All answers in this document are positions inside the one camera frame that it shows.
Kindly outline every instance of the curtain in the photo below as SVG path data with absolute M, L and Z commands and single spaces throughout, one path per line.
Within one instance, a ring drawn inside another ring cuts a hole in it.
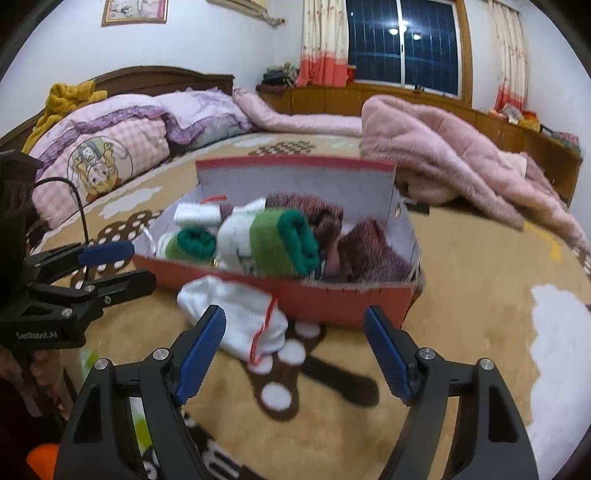
M 527 101 L 528 68 L 519 12 L 494 0 L 488 2 L 501 58 L 495 110 L 500 111 L 510 103 L 523 111 Z
M 304 38 L 297 86 L 311 83 L 344 87 L 348 59 L 346 0 L 304 0 Z

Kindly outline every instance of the air conditioner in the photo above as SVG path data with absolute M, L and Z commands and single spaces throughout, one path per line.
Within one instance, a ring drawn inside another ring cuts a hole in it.
M 207 2 L 259 18 L 272 27 L 285 24 L 284 18 L 272 18 L 269 16 L 266 0 L 207 0 Z

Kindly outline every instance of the window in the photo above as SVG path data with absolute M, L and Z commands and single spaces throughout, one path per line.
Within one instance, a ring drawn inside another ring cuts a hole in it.
M 347 0 L 349 63 L 358 80 L 462 97 L 456 4 L 447 0 Z

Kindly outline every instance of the yellow towel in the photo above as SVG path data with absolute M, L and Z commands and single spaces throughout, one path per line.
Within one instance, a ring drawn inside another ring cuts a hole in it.
M 106 90 L 95 92 L 94 80 L 88 80 L 80 85 L 66 85 L 65 83 L 56 83 L 49 89 L 49 96 L 45 103 L 45 112 L 37 121 L 33 128 L 33 133 L 29 135 L 23 153 L 29 153 L 37 141 L 56 123 L 62 120 L 68 113 L 88 105 L 90 103 L 100 102 L 107 98 Z

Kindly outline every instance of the open box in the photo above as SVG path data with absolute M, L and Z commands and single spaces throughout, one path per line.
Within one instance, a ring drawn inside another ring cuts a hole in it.
M 159 286 L 179 290 L 191 280 L 216 275 L 275 295 L 278 308 L 294 320 L 359 328 L 365 309 L 379 305 L 394 326 L 402 325 L 421 292 L 423 276 L 421 250 L 394 187 L 393 163 L 296 155 L 220 158 L 197 162 L 197 174 L 199 185 L 170 205 L 150 227 L 152 239 L 143 233 L 134 241 L 135 265 L 152 271 Z M 164 233 L 180 229 L 173 221 L 178 203 L 226 196 L 229 203 L 240 206 L 277 192 L 315 195 L 341 205 L 343 233 L 367 217 L 377 218 L 386 226 L 390 246 L 414 266 L 412 274 L 404 283 L 324 283 L 250 277 L 154 256 L 154 243 Z

